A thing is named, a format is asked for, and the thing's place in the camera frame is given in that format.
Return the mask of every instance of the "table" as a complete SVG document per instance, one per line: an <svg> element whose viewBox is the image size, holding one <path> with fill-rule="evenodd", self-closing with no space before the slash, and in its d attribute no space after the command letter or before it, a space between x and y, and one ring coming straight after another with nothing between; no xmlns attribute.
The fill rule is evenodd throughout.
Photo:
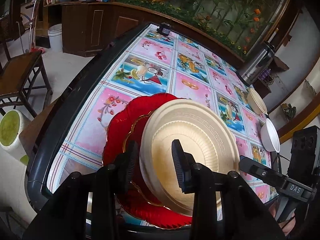
<svg viewBox="0 0 320 240"><path fill-rule="evenodd" d="M46 180L50 192L73 171L87 174L99 169L111 119L132 99L161 92L207 106L233 132L240 155L272 166L271 155L260 139L266 116L255 114L247 104L248 88L236 70L190 39L174 32L164 37L156 28L149 25L131 40L81 104L51 164ZM269 185L243 172L241 175L263 203L276 196ZM117 213L127 223L149 225L120 206Z"/></svg>

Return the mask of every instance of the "red scalloped tray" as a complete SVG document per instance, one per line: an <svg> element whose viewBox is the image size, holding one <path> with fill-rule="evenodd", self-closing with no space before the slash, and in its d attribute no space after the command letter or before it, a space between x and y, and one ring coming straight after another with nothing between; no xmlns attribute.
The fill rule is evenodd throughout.
<svg viewBox="0 0 320 240"><path fill-rule="evenodd" d="M123 152L123 143L127 139L128 141L135 140L140 148L143 129L150 116L148 114L174 99L177 97L167 93L159 93L151 97L138 97L133 99L123 111L116 114L108 126L103 164L112 163L117 154ZM191 217L177 214L165 208L150 192L143 181L138 161L135 165L132 182L135 188L129 189L126 194L117 195L119 204L127 213L164 229L179 228L191 224Z"/></svg>

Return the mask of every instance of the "floor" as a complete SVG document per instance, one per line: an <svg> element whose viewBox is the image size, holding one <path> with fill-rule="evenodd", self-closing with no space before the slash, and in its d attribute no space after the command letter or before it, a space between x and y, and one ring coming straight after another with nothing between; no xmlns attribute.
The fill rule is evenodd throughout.
<svg viewBox="0 0 320 240"><path fill-rule="evenodd" d="M28 37L29 32L25 32L22 36L24 49L28 46ZM11 57L22 54L19 39L8 42L7 46ZM51 101L60 96L72 79L92 59L92 57L85 58L62 52L54 52L52 49L46 49L46 53L42 57L53 90ZM7 62L2 48L0 48L0 62L2 66ZM44 83L41 75L39 75L35 85L42 84ZM29 101L39 114L42 111L46 90L40 89L35 91L35 93L31 94ZM29 119L33 119L23 106L18 106L17 109L23 112ZM25 165L0 148L0 205L11 206L16 214L27 223L30 223L35 217L36 212L31 208L26 197L25 171Z"/></svg>

